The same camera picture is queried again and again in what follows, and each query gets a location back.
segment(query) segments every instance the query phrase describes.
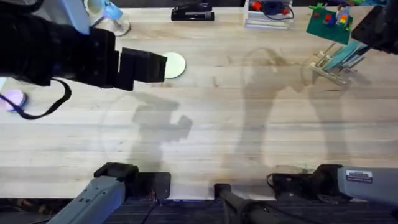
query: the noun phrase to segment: black stapler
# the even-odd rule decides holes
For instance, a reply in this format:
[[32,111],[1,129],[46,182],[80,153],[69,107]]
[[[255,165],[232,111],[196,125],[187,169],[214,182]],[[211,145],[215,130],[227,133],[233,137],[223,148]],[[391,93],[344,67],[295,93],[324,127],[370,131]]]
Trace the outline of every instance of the black stapler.
[[172,11],[172,21],[214,21],[212,10],[208,3],[177,6]]

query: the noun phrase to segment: wooden table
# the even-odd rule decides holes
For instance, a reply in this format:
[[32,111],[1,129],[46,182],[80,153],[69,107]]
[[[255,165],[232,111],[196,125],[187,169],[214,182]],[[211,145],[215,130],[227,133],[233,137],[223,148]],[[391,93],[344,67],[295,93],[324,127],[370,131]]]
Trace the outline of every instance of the wooden table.
[[[331,42],[305,33],[310,9],[294,10],[294,27],[274,31],[243,29],[242,9],[215,9],[216,22],[125,9],[132,31],[117,48],[178,52],[185,74],[134,92],[69,82],[72,99],[37,121],[0,112],[0,197],[73,198],[109,161],[171,172],[171,198],[211,198],[217,182],[269,198],[267,174],[322,163],[398,167],[398,59],[370,51],[343,88],[316,79],[307,65]],[[369,10],[354,8],[354,21]],[[11,88],[32,114],[63,93]]]

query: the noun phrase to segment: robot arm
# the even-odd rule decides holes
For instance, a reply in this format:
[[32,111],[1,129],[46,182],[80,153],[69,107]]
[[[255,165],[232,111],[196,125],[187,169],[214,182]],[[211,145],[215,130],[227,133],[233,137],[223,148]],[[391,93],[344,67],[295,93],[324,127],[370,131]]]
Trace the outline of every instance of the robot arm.
[[322,164],[313,174],[272,174],[277,200],[291,195],[326,203],[369,200],[398,206],[398,169]]
[[49,224],[103,223],[127,198],[167,199],[170,173],[142,173],[130,164],[109,162]]

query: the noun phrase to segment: cable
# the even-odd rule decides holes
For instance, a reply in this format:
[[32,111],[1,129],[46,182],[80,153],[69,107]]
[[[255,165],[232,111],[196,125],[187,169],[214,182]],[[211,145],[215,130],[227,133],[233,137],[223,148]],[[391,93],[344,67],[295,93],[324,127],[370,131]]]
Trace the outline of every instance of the cable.
[[147,221],[147,219],[149,218],[149,215],[155,210],[155,208],[159,205],[158,202],[156,202],[156,204],[154,206],[152,206],[152,208],[150,208],[150,210],[148,211],[147,215],[144,217],[144,219],[142,220],[141,224],[145,224],[145,222]]
[[286,216],[288,216],[288,217],[290,217],[290,218],[295,218],[295,219],[298,219],[298,220],[303,221],[303,222],[306,222],[306,223],[324,224],[324,223],[317,222],[317,221],[314,221],[314,220],[311,220],[311,219],[307,219],[307,218],[305,218],[305,217],[303,217],[303,216],[300,216],[300,215],[294,215],[294,214],[292,214],[292,213],[290,213],[290,212],[283,211],[283,210],[279,209],[278,207],[275,207],[275,206],[269,204],[268,202],[265,202],[265,201],[264,201],[263,203],[264,203],[264,205],[265,205],[266,207],[270,207],[270,208],[272,208],[273,210],[278,211],[278,212],[280,212],[280,213],[282,213],[282,214],[284,214],[284,215],[286,215]]
[[[272,18],[271,16],[278,15],[282,10],[285,9],[285,7],[289,8],[289,11],[292,12],[292,17],[288,18],[281,18],[281,19],[276,19]],[[283,4],[282,2],[263,2],[262,3],[262,13],[268,18],[273,21],[284,21],[287,19],[293,19],[294,18],[294,12],[293,9],[291,8],[290,5]]]
[[269,186],[270,188],[274,189],[274,186],[271,185],[271,183],[269,182],[269,178],[270,178],[271,176],[272,176],[272,174],[268,174],[267,177],[266,177],[266,180],[267,180],[268,186]]
[[30,223],[30,224],[39,224],[39,223],[43,223],[43,222],[48,222],[48,221],[50,221],[51,220],[51,218],[46,218],[45,220],[41,220],[41,221],[37,221],[37,222],[32,222],[32,223]]
[[170,206],[169,204],[173,203],[173,201],[169,202],[169,203],[161,203],[161,205],[165,206],[165,207],[169,207],[169,208],[181,208],[181,209],[206,209],[206,208],[210,208],[214,203],[216,203],[216,200],[212,200],[210,203],[208,203],[205,206],[201,206],[201,207],[182,207],[182,206]]

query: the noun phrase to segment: white sticker label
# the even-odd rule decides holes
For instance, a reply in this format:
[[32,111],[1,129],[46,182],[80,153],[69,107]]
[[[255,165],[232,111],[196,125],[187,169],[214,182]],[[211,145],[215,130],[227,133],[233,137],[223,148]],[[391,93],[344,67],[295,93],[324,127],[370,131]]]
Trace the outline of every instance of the white sticker label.
[[347,181],[373,183],[373,175],[370,171],[346,170],[346,179]]

